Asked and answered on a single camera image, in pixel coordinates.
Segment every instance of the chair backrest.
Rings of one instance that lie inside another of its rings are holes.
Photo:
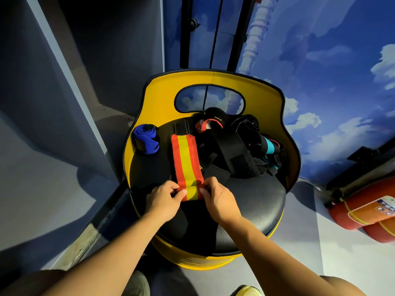
[[[279,140],[285,146],[288,165],[285,171],[287,192],[294,186],[301,168],[300,154],[294,140],[284,127],[282,116],[285,98],[276,86],[249,76],[216,70],[184,70],[153,76],[146,83],[138,116],[128,133],[124,147],[124,172],[130,186],[130,165],[134,154],[132,130],[141,124],[157,127],[172,120],[191,116],[175,108],[175,97],[185,87],[216,85],[238,92],[244,98],[241,114],[252,114],[258,121],[260,132]]]

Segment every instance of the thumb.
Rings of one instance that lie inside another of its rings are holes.
[[[210,192],[208,192],[206,189],[204,188],[200,188],[199,189],[200,193],[203,195],[204,201],[206,204],[209,204],[211,201],[211,195]]]
[[[177,202],[181,202],[184,196],[187,194],[187,192],[188,192],[187,189],[182,189],[177,194],[175,194],[173,199],[177,200]]]

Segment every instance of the oval cutout in backrest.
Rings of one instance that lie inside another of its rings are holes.
[[[179,112],[199,112],[217,107],[227,114],[237,115],[244,111],[244,97],[234,90],[216,85],[194,85],[181,89],[174,100]]]

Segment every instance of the shoe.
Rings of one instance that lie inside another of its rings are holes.
[[[262,296],[259,290],[252,286],[241,286],[236,291],[235,296]]]
[[[151,291],[147,278],[140,271],[135,271],[131,275],[122,296],[150,296]]]

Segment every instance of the yellow chair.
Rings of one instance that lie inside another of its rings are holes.
[[[140,111],[127,135],[123,153],[125,177],[136,213],[140,216],[145,209],[146,192],[144,195],[141,191],[145,189],[150,192],[152,186],[159,185],[169,179],[170,164],[167,159],[169,155],[167,148],[170,145],[173,121],[180,118],[188,119],[194,114],[194,112],[177,111],[175,97],[182,89],[196,85],[215,85],[237,91],[244,100],[245,107],[242,114],[254,115],[259,121],[260,132],[270,135],[285,146],[286,159],[283,167],[280,168],[281,172],[277,177],[267,175],[268,181],[276,182],[273,183],[277,189],[284,190],[281,196],[271,196],[270,189],[266,190],[267,192],[262,197],[253,196],[250,199],[236,197],[234,193],[242,214],[247,218],[252,215],[251,218],[255,220],[253,223],[255,222],[265,235],[271,236],[279,225],[283,214],[285,193],[297,181],[301,167],[297,146],[282,121],[284,95],[280,89],[265,81],[225,71],[168,72],[152,77],[145,85]],[[131,133],[136,126],[141,124],[154,124],[159,128],[158,133],[162,134],[160,137],[160,147],[163,149],[161,153],[144,156],[136,152],[131,141]],[[150,178],[155,178],[155,180],[147,182],[147,179]],[[257,213],[258,217],[254,212],[250,214],[251,210],[257,210],[257,208],[260,208]],[[182,203],[182,208],[175,217],[177,221],[166,223],[153,238],[152,244],[171,262],[183,268],[195,270],[215,269],[241,256],[229,241],[220,245],[219,240],[222,240],[226,233],[222,228],[217,228],[216,224],[210,223],[204,210],[202,201]],[[200,212],[200,215],[194,216],[195,212]],[[200,218],[205,220],[204,229],[196,226],[196,224],[199,225]],[[197,219],[197,222],[195,225],[191,225],[194,223],[194,219]],[[204,250],[194,248],[194,245],[199,243],[203,245],[201,241],[210,246]]]

